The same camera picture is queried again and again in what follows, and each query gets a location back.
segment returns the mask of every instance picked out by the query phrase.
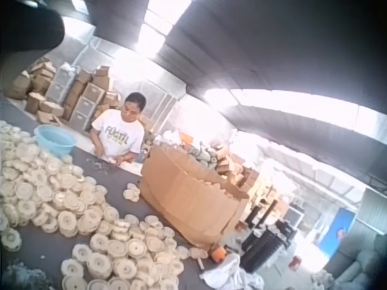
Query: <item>blue poster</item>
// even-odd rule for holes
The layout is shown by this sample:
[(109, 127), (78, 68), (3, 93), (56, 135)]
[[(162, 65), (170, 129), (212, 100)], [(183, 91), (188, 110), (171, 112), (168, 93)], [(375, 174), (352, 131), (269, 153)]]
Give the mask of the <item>blue poster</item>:
[(355, 213), (345, 208), (340, 208), (336, 214), (336, 217), (332, 221), (324, 238), (319, 244), (319, 249), (327, 256), (331, 257), (340, 245), (341, 240), (345, 237), (353, 219)]

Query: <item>woman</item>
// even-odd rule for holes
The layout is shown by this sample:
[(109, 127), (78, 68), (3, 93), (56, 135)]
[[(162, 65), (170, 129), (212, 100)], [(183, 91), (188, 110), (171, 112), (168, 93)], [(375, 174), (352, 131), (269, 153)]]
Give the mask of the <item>woman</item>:
[(97, 157), (122, 162), (132, 162), (141, 151), (144, 127), (138, 121), (146, 105), (145, 97), (139, 92), (128, 95), (121, 111), (109, 109), (91, 125), (91, 141)]

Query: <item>gray work table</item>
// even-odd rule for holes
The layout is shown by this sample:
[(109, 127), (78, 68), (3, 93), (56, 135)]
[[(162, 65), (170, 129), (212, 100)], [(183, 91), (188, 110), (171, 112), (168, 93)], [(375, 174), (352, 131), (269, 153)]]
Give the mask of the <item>gray work table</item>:
[[(38, 126), (37, 122), (26, 116), (3, 96), (0, 97), (0, 119), (31, 134), (33, 134), (34, 128)], [(92, 176), (97, 180), (98, 184), (108, 189), (106, 201), (119, 211), (121, 218), (128, 213), (136, 215), (140, 220), (149, 214), (159, 216), (142, 198), (140, 198), (139, 202), (131, 202), (123, 198), (122, 192), (126, 188), (126, 184), (128, 182), (138, 184), (139, 176), (103, 161), (98, 161), (94, 156), (79, 148), (74, 148), (71, 155), (73, 156), (73, 163), (83, 168), (85, 176)], [(76, 237), (69, 239), (59, 232), (54, 234), (44, 233), (40, 228), (32, 224), (28, 224), (26, 227), (18, 227), (18, 230), (22, 237), (23, 246), (17, 253), (2, 251), (2, 271), (9, 261), (17, 258), (30, 269), (41, 269), (49, 278), (56, 282), (60, 282), (62, 279), (60, 264), (63, 260), (71, 258), (73, 246), (77, 243), (89, 244), (91, 237), (78, 234)], [(176, 240), (179, 245), (189, 247), (187, 242), (179, 235), (177, 235)], [(179, 276), (179, 289), (210, 289), (200, 280), (196, 261), (187, 259), (183, 263), (185, 269)], [(205, 266), (209, 268), (212, 264), (210, 261), (205, 261)], [(87, 281), (90, 280), (87, 270), (85, 271), (85, 278)]]

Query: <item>printed text on t-shirt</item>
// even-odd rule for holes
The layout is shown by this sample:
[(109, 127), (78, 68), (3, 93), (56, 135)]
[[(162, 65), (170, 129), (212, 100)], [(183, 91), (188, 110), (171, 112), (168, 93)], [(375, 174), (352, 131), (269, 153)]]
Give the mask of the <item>printed text on t-shirt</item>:
[(116, 142), (119, 145), (128, 144), (128, 134), (118, 130), (116, 127), (107, 126), (105, 129), (106, 136), (108, 139)]

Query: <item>white t-shirt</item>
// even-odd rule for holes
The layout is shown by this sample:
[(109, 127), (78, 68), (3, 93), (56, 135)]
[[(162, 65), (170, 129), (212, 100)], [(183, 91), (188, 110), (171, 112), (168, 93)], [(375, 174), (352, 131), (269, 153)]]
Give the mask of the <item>white t-shirt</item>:
[(117, 157), (128, 152), (140, 153), (144, 139), (144, 127), (139, 121), (125, 122), (119, 110), (109, 109), (92, 124), (100, 131), (99, 138), (106, 157)]

